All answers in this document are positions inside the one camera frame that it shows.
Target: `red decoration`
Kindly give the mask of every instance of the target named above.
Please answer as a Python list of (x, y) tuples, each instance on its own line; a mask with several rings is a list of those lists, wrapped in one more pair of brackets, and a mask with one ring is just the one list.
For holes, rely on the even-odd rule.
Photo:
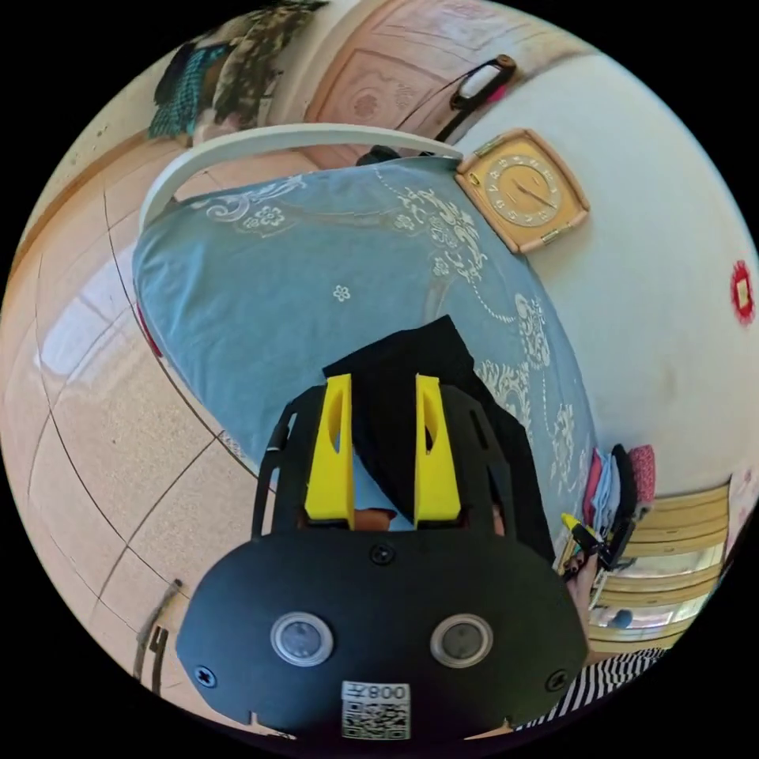
[(738, 261), (733, 266), (733, 276), (730, 279), (730, 298), (738, 321), (747, 327), (753, 322), (756, 307), (753, 300), (753, 287), (749, 269), (745, 261)]

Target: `floor tile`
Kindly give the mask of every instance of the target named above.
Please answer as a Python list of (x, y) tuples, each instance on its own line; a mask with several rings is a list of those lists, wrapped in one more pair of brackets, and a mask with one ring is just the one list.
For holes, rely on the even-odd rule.
[(109, 227), (115, 226), (139, 209), (156, 177), (182, 152), (182, 148), (176, 145), (174, 149), (153, 158), (111, 186), (106, 186), (105, 210)]
[(110, 187), (118, 183), (125, 176), (128, 176), (137, 169), (149, 164), (158, 158), (169, 153), (175, 152), (181, 145), (176, 140), (160, 138), (155, 140), (146, 140), (136, 145), (128, 153), (119, 156), (112, 161), (100, 173), (100, 179), (104, 187)]
[(34, 454), (50, 415), (40, 373), (35, 322), (26, 330), (3, 390), (0, 414), (2, 455), (13, 497), (22, 509), (28, 498)]
[(283, 176), (312, 172), (316, 168), (316, 165), (302, 153), (285, 150), (280, 153), (267, 153), (226, 161), (210, 167), (208, 173), (220, 187), (227, 190), (258, 182), (268, 182)]
[(100, 593), (125, 543), (77, 477), (52, 421), (34, 459), (29, 500), (77, 574)]
[(35, 318), (41, 260), (42, 248), (33, 244), (6, 284), (0, 310), (0, 395), (5, 393), (19, 346)]
[(250, 539), (256, 484), (214, 441), (153, 509), (130, 547), (167, 582), (182, 580), (191, 596), (213, 564)]
[(54, 281), (40, 273), (37, 340), (52, 406), (95, 341), (128, 308), (107, 232)]
[(139, 632), (167, 589), (168, 583), (134, 551), (127, 549), (115, 566), (100, 600)]
[[(59, 275), (107, 231), (103, 184), (96, 176), (66, 200), (36, 238), (43, 251), (42, 284), (55, 287)], [(43, 289), (38, 299), (46, 295)]]
[(97, 603), (96, 594), (53, 540), (36, 504), (28, 506), (22, 521), (37, 558), (55, 590), (72, 614), (86, 626)]
[(86, 627), (100, 647), (131, 675), (137, 654), (137, 633), (102, 602), (97, 603)]
[(134, 283), (132, 282), (132, 254), (139, 237), (140, 210), (132, 211), (111, 228), (111, 246), (119, 269), (119, 276), (126, 290), (129, 302), (134, 304)]
[(161, 367), (168, 375), (169, 380), (173, 383), (176, 391), (184, 398), (188, 406), (198, 415), (198, 418), (204, 425), (216, 436), (221, 432), (221, 425), (213, 418), (213, 415), (206, 410), (204, 405), (192, 394), (191, 390), (182, 381), (174, 369), (168, 365), (168, 362), (162, 358), (159, 360)]
[(249, 459), (244, 453), (243, 449), (240, 447), (240, 444), (233, 440), (232, 437), (229, 436), (229, 433), (226, 430), (222, 430), (219, 434), (219, 442), (229, 451), (232, 456), (235, 457), (235, 459), (242, 464), (251, 474), (258, 477), (259, 475), (259, 465), (253, 461), (253, 459)]
[(82, 481), (127, 539), (213, 440), (156, 362), (130, 308), (71, 374), (53, 417)]

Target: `wooden cabinet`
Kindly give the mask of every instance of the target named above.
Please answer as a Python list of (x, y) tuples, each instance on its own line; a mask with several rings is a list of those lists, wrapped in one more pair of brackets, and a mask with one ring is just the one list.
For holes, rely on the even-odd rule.
[(669, 648), (714, 590), (727, 538), (727, 487), (659, 498), (591, 610), (594, 651)]

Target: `clock hand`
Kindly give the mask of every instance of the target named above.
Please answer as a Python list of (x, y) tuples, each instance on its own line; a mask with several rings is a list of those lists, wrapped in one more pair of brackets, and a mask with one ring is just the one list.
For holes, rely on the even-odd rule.
[(514, 179), (513, 182), (516, 185), (516, 189), (520, 192), (523, 192), (525, 195), (530, 195), (532, 198), (535, 198), (535, 200), (539, 200), (544, 206), (549, 206), (554, 210), (556, 209), (556, 206), (553, 203), (550, 203), (544, 198), (541, 198), (540, 195), (535, 194), (532, 190), (528, 190), (526, 187), (523, 187), (521, 184), (519, 184), (519, 182), (516, 181), (516, 179)]

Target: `bed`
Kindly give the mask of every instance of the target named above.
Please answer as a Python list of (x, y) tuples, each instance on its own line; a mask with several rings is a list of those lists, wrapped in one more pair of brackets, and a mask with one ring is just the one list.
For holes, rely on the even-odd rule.
[[(311, 172), (176, 202), (196, 172), (319, 144), (436, 155)], [(596, 445), (580, 368), (550, 298), (453, 179), (458, 150), (392, 130), (273, 126), (175, 159), (142, 207), (134, 287), (157, 348), (254, 463), (322, 368), (448, 314), (493, 397), (527, 430), (554, 548)], [(392, 508), (355, 460), (357, 508)], [(400, 515), (392, 529), (410, 529)]]

